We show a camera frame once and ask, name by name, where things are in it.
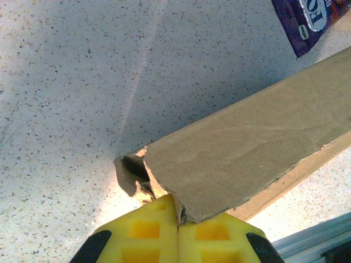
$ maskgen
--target black rubber pad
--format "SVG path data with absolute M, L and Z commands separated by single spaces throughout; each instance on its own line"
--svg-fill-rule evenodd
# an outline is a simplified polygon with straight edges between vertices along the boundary
M 267 239 L 255 233 L 248 233 L 246 237 L 261 263 L 284 263 L 283 259 Z
M 90 236 L 70 263 L 96 263 L 111 236 L 112 232 L 109 230 Z

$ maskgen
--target purple package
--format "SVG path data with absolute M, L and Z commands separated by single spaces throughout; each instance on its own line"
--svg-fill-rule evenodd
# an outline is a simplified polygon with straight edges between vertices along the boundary
M 351 7 L 351 0 L 272 0 L 275 11 L 298 58 Z

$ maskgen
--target cardboard edge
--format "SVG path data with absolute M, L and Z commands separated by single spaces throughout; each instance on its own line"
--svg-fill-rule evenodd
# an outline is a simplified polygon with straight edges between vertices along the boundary
M 253 197 L 248 198 L 240 206 L 222 212 L 226 212 L 243 221 L 253 218 L 260 211 L 274 203 L 304 179 L 311 176 L 316 170 L 347 149 L 350 145 L 351 132 L 348 132 L 325 145 L 321 150 L 300 160 L 296 165 L 293 165 L 289 170 L 283 173 L 280 178 L 272 181 L 267 188 L 258 192 Z M 114 160 L 116 170 L 117 167 L 119 167 L 119 172 L 117 171 L 117 173 L 123 174 L 124 180 L 136 181 L 136 191 L 133 197 L 135 197 L 141 204 L 145 204 L 153 199 L 172 194 L 177 214 L 177 223 L 179 225 L 186 224 L 187 222 L 197 223 L 195 219 L 187 214 L 186 208 L 182 205 L 177 194 L 170 189 L 166 189 L 162 185 L 162 182 L 159 182 L 156 179 L 150 167 L 146 164 L 144 159 L 146 154 L 147 146 L 135 153 L 130 153 L 123 158 L 117 158 Z M 138 181 L 140 175 L 143 175 L 141 178 L 142 180 L 147 180 L 147 186 L 145 186 L 145 182 L 140 183 Z
M 272 182 L 266 189 L 257 193 L 237 208 L 227 210 L 226 213 L 243 221 L 253 218 L 331 159 L 346 150 L 350 145 L 351 132 L 348 132 L 325 145 L 318 152 L 300 160 L 295 167 L 288 170 L 280 179 Z
M 140 205 L 156 199 L 150 187 L 149 176 L 144 168 L 145 149 L 131 152 L 114 159 L 117 182 L 126 194 L 135 198 Z

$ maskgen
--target corrugated cardboard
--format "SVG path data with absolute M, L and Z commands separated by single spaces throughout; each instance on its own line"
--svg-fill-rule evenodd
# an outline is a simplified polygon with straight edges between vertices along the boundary
M 138 166 L 155 197 L 174 195 L 179 223 L 246 220 L 351 145 L 350 131 L 348 48 L 152 143 Z

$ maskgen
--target yellow clamp jaw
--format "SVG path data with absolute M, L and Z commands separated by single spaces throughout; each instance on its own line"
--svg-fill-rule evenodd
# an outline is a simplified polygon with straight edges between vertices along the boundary
M 177 226 L 171 195 L 98 228 L 71 263 L 284 263 L 264 233 L 226 213 Z

